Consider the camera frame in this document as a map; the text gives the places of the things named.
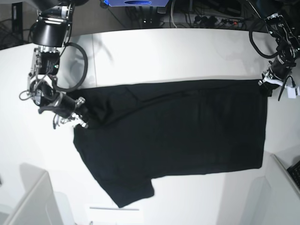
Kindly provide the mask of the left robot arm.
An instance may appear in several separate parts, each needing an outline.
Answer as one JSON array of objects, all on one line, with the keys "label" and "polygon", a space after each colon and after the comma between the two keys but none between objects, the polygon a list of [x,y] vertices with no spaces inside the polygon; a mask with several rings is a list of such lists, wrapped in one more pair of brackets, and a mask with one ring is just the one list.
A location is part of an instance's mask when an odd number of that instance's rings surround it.
[{"label": "left robot arm", "polygon": [[[249,40],[255,51],[269,61],[268,68],[262,72],[258,84],[268,93],[280,88],[278,100],[286,90],[288,98],[295,99],[300,95],[300,87],[292,77],[292,69],[296,67],[296,60],[300,57],[300,37],[289,15],[282,9],[284,4],[291,4],[290,0],[249,0],[249,5],[256,13],[256,20],[249,28]],[[254,28],[258,23],[266,26],[267,32],[275,38],[276,52],[266,55],[260,51],[253,39]]]}]

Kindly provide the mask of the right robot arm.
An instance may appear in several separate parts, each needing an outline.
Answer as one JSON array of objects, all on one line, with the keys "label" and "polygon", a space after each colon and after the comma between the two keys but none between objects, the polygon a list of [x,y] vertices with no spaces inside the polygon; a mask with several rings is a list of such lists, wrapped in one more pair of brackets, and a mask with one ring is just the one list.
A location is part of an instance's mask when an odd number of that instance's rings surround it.
[{"label": "right robot arm", "polygon": [[[89,125],[89,113],[85,108],[85,99],[73,99],[67,94],[77,90],[84,82],[88,72],[88,57],[85,50],[70,41],[73,27],[73,13],[76,6],[86,3],[84,0],[30,0],[37,9],[38,19],[35,23],[32,42],[34,48],[32,65],[27,78],[27,99],[39,107],[38,112],[51,111],[55,114],[53,126],[75,122],[82,127]],[[76,48],[83,56],[83,75],[71,88],[58,86],[57,73],[60,58],[59,48]]]}]

